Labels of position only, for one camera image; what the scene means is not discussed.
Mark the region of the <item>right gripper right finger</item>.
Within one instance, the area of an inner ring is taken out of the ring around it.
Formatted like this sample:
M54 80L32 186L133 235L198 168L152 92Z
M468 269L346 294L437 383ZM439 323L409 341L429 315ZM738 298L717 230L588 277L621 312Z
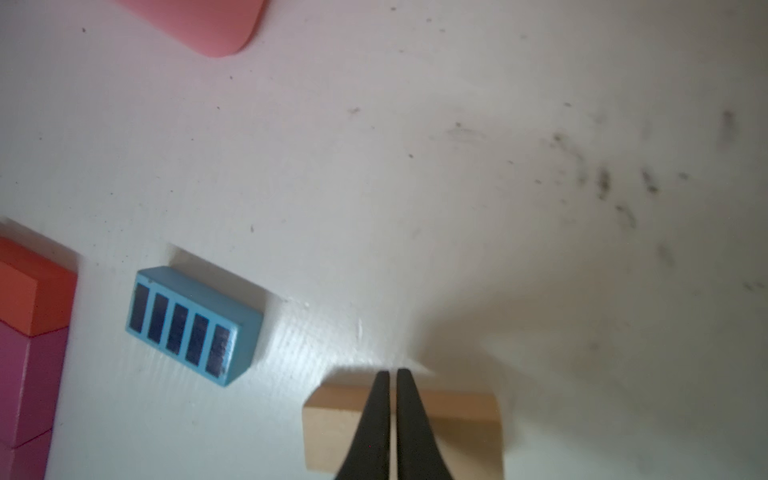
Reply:
M396 437L399 480L452 480L435 440L413 374L396 375Z

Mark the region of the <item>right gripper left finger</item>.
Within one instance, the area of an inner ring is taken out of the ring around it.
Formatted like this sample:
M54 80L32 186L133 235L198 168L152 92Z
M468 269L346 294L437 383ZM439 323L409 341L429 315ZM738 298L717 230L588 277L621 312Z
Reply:
M388 480L390 475L390 373L376 374L350 448L336 480Z

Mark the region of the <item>wooden block horizontal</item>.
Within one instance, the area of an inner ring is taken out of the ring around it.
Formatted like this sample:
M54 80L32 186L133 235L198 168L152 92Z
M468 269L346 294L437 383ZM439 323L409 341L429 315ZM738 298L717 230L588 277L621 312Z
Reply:
M308 470L336 474L370 393L365 386L324 384L302 408ZM455 479L502 479L503 427L492 394L420 390L437 446Z

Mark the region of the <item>blue striped block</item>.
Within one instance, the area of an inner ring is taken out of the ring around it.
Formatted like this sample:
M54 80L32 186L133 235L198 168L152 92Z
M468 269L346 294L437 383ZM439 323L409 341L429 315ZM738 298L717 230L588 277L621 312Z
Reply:
M226 387L252 365L264 315L170 267L137 272L126 331Z

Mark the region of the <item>magenta block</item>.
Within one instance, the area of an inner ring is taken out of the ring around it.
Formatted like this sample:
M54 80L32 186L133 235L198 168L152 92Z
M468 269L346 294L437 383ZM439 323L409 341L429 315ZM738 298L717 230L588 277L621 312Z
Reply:
M44 480L52 431L17 446L1 443L1 480Z
M1 442L20 446L53 427L69 331L28 337L1 325Z

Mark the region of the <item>red block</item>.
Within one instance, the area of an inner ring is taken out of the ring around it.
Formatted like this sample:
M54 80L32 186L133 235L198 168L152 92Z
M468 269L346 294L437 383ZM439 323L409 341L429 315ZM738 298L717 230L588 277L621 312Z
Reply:
M1 238L1 320L34 337L68 327L77 274Z

